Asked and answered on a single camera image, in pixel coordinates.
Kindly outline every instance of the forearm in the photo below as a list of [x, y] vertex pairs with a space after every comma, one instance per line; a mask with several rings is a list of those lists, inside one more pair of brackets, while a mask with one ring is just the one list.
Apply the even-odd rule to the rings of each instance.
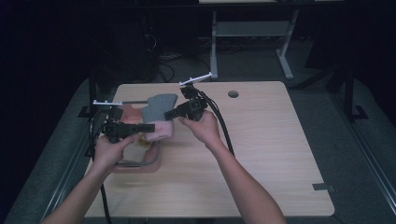
[[42, 223], [81, 223], [106, 176], [106, 172], [101, 169], [91, 168], [62, 204]]
[[286, 223], [273, 197], [245, 170], [227, 147], [221, 144], [211, 151], [246, 223]]

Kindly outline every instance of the black controller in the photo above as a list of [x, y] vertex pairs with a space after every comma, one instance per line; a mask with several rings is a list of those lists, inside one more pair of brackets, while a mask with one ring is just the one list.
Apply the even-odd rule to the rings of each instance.
[[102, 125], [102, 133], [109, 138], [111, 143], [118, 143], [120, 138], [126, 138], [135, 133], [154, 133], [155, 124], [126, 124], [120, 122], [122, 109], [112, 107], [108, 119]]
[[199, 97], [197, 91], [189, 85], [181, 89], [183, 96], [189, 99], [188, 102], [178, 105], [175, 109], [166, 112], [165, 119], [175, 119], [177, 117], [187, 117], [192, 120], [200, 120], [204, 110], [207, 108], [207, 102], [204, 98]]

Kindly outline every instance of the table top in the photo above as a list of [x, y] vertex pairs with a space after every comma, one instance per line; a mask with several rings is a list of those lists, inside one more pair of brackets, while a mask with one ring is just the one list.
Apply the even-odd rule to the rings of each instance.
[[[219, 106], [235, 157], [275, 198], [287, 217], [334, 212], [288, 92], [281, 82], [202, 82], [194, 85]], [[229, 91], [238, 91], [230, 98]], [[178, 84], [121, 85], [114, 101], [178, 94]], [[162, 164], [151, 174], [112, 174], [105, 181], [113, 217], [240, 217], [216, 160], [191, 131], [175, 120], [163, 140]], [[86, 217], [103, 217], [100, 194]]]
[[[315, 2], [341, 2], [344, 0], [315, 0]], [[272, 3], [276, 0], [199, 0], [200, 4], [221, 3]]]

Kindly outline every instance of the white table leg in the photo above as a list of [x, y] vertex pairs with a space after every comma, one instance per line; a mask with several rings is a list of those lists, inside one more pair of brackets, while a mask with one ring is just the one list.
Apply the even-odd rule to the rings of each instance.
[[282, 66], [283, 72], [285, 73], [285, 77], [287, 79], [293, 79], [293, 73], [290, 70], [288, 61], [286, 60], [285, 56], [289, 46], [289, 42], [291, 40], [291, 35], [293, 34], [295, 23], [297, 21], [298, 13], [299, 13], [298, 9], [293, 11], [288, 29], [285, 34], [285, 43], [283, 44], [281, 49], [276, 50], [277, 58], [279, 59], [280, 65]]
[[212, 22], [212, 51], [210, 52], [210, 72], [212, 73], [211, 79], [218, 79], [218, 60], [216, 57], [216, 11], [213, 12]]

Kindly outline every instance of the wrist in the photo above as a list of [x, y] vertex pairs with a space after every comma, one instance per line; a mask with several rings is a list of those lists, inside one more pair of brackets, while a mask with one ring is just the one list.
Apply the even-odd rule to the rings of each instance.
[[98, 175], [98, 176], [102, 176], [104, 179], [110, 175], [113, 172], [113, 166], [112, 167], [108, 167], [102, 164], [97, 163], [93, 163], [92, 167], [90, 169], [90, 172], [93, 175]]
[[218, 141], [218, 142], [211, 142], [211, 143], [205, 144], [205, 146], [214, 155], [217, 154], [217, 152], [220, 152], [220, 151], [223, 151], [223, 150], [228, 150], [228, 148], [224, 145], [224, 143], [221, 140]]

